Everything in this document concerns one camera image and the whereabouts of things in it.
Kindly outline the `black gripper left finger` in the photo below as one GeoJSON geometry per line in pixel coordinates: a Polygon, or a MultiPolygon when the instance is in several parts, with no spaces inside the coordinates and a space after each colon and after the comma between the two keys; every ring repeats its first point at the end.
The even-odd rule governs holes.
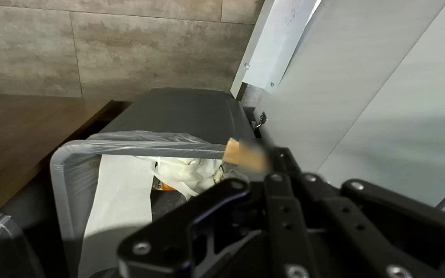
{"type": "Polygon", "coordinates": [[[121,278],[208,278],[243,253],[263,229],[263,189],[226,179],[129,235],[121,278]]]}

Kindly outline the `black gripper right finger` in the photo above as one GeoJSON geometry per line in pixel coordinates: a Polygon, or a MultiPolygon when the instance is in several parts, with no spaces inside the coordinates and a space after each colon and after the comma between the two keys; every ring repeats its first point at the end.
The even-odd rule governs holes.
{"type": "Polygon", "coordinates": [[[322,278],[445,278],[445,212],[365,179],[333,187],[288,148],[266,152],[322,278]]]}

